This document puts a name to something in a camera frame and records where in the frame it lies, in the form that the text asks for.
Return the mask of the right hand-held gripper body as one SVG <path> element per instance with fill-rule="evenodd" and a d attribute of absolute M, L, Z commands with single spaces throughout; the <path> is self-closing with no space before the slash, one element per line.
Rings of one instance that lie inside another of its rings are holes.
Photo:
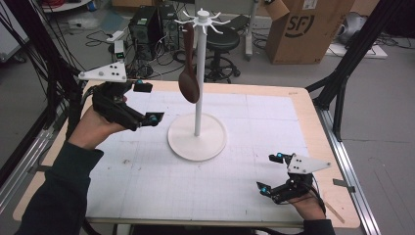
<path fill-rule="evenodd" d="M 328 168 L 329 162 L 291 154 L 291 160 L 287 165 L 289 179 L 285 184 L 274 188 L 277 196 L 273 198 L 276 204 L 282 204 L 293 198 L 299 198 L 307 194 L 312 188 L 313 172 Z"/>

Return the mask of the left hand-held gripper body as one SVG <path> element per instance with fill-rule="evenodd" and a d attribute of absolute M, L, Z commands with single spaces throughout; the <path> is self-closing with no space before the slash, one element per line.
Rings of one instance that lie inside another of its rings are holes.
<path fill-rule="evenodd" d="M 124 94 L 131 89 L 132 82 L 127 80 L 124 62 L 115 62 L 94 70 L 81 71 L 81 80 L 102 81 L 93 87 L 93 109 L 109 122 L 120 124 L 135 131 L 141 126 L 145 116 L 128 107 Z"/>

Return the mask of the white rack stand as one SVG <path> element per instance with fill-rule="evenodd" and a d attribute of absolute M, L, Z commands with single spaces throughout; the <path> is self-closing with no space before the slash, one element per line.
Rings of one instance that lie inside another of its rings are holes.
<path fill-rule="evenodd" d="M 194 30 L 193 71 L 199 83 L 200 99 L 195 104 L 193 114 L 177 117 L 172 122 L 167 132 L 167 142 L 179 157 L 192 162 L 203 162 L 220 154 L 227 142 L 227 131 L 223 123 L 218 118 L 203 113 L 208 29 L 211 27 L 218 32 L 214 25 L 220 24 L 216 21 L 220 14 L 212 16 L 201 8 L 195 16 L 189 16 L 186 12 L 184 15 L 189 20 L 178 23 L 190 23 Z"/>

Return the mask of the brown wooden spoon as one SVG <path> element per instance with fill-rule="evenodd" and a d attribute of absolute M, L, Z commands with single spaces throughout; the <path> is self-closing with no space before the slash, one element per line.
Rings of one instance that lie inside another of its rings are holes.
<path fill-rule="evenodd" d="M 200 99 L 200 87 L 193 71 L 194 30 L 190 23 L 183 24 L 183 40 L 185 63 L 184 70 L 179 74 L 178 85 L 183 97 L 196 104 Z"/>

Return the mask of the person's right hand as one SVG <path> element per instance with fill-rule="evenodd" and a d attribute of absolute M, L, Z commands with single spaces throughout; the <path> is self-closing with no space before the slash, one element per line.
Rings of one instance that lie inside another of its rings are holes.
<path fill-rule="evenodd" d="M 319 220 L 326 218 L 325 213 L 320 208 L 319 203 L 314 196 L 304 195 L 289 200 L 289 203 L 304 220 Z"/>

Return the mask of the person's left hand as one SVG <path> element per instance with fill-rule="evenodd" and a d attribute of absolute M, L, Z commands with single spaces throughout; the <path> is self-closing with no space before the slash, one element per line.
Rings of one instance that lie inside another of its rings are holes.
<path fill-rule="evenodd" d="M 90 106 L 71 134 L 68 142 L 86 150 L 94 150 L 110 135 L 123 130 L 124 127 L 122 125 L 107 121 Z"/>

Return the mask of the small white device green display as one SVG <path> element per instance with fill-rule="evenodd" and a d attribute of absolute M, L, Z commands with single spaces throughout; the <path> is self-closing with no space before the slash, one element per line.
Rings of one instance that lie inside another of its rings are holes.
<path fill-rule="evenodd" d="M 118 61 L 124 61 L 125 54 L 124 54 L 124 41 L 123 40 L 116 40 L 114 43 L 114 53 L 115 57 Z"/>

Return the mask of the white power strip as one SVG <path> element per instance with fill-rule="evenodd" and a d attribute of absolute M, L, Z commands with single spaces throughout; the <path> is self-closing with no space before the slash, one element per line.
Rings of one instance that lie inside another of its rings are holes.
<path fill-rule="evenodd" d="M 111 34 L 106 39 L 106 41 L 107 42 L 115 42 L 115 41 L 119 40 L 123 35 L 124 35 L 124 31 L 123 30 L 118 30 L 118 31 L 114 32 L 113 34 Z"/>

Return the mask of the white grid mat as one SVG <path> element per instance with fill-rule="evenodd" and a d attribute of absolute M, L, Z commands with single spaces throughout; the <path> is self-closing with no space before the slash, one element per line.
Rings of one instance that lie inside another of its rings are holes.
<path fill-rule="evenodd" d="M 278 152 L 307 155 L 292 99 L 246 94 L 206 94 L 204 112 L 227 130 L 224 150 L 206 162 L 177 156 L 167 143 L 171 123 L 194 107 L 178 92 L 127 95 L 131 107 L 162 112 L 156 127 L 112 135 L 105 155 L 91 173 L 89 218 L 299 222 L 290 205 L 278 206 L 260 195 L 258 183 L 279 186 L 288 178 Z"/>

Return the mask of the slim black computer tower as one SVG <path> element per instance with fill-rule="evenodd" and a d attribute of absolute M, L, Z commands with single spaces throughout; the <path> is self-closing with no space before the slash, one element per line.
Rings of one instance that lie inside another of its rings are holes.
<path fill-rule="evenodd" d="M 179 31 L 177 14 L 175 8 L 171 4 L 159 6 L 159 14 L 161 19 L 161 31 L 163 36 L 164 49 L 167 51 L 175 51 L 179 49 Z"/>

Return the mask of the black round stool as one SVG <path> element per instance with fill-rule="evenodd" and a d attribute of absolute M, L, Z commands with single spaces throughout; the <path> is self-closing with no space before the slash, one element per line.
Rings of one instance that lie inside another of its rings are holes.
<path fill-rule="evenodd" d="M 239 46 L 240 35 L 228 26 L 218 25 L 216 29 L 218 32 L 211 27 L 207 30 L 207 49 L 212 55 L 206 56 L 204 82 L 226 80 L 230 83 L 231 77 L 238 77 L 241 72 L 223 54 L 228 54 Z"/>

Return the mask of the brown cardboard box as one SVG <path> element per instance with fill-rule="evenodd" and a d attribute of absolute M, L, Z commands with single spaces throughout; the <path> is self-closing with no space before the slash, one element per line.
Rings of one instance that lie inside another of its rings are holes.
<path fill-rule="evenodd" d="M 319 64 L 355 0 L 263 0 L 273 65 Z"/>

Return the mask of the flat white board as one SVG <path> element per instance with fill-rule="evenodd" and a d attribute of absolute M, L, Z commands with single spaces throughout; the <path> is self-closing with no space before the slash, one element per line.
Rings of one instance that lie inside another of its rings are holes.
<path fill-rule="evenodd" d="M 340 43 L 332 43 L 326 51 L 326 56 L 343 57 L 347 52 L 345 45 Z M 366 59 L 384 60 L 388 54 L 379 46 L 373 45 L 365 54 Z"/>

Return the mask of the grey round appliance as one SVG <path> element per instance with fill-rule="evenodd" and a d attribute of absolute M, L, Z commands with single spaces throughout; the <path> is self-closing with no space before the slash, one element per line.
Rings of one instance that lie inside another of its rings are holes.
<path fill-rule="evenodd" d="M 338 29 L 337 40 L 340 43 L 347 44 L 351 38 L 365 25 L 367 21 L 366 17 L 359 15 L 358 13 L 351 12 L 346 15 L 343 23 Z"/>

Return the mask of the aluminium rail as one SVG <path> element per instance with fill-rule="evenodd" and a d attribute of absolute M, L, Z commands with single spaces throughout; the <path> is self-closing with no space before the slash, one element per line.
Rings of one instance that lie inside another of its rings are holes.
<path fill-rule="evenodd" d="M 358 214 L 360 226 L 364 229 L 366 235 L 382 235 L 348 156 L 346 147 L 342 141 L 337 139 L 333 131 L 334 121 L 330 112 L 317 109 L 316 113 L 331 145 L 337 166 L 343 177 L 343 183 Z"/>
<path fill-rule="evenodd" d="M 8 207 L 30 169 L 46 150 L 53 136 L 53 130 L 41 130 L 35 137 L 29 140 L 28 147 L 23 151 L 23 157 L 18 161 L 11 175 L 6 178 L 5 183 L 0 187 L 0 214 Z"/>

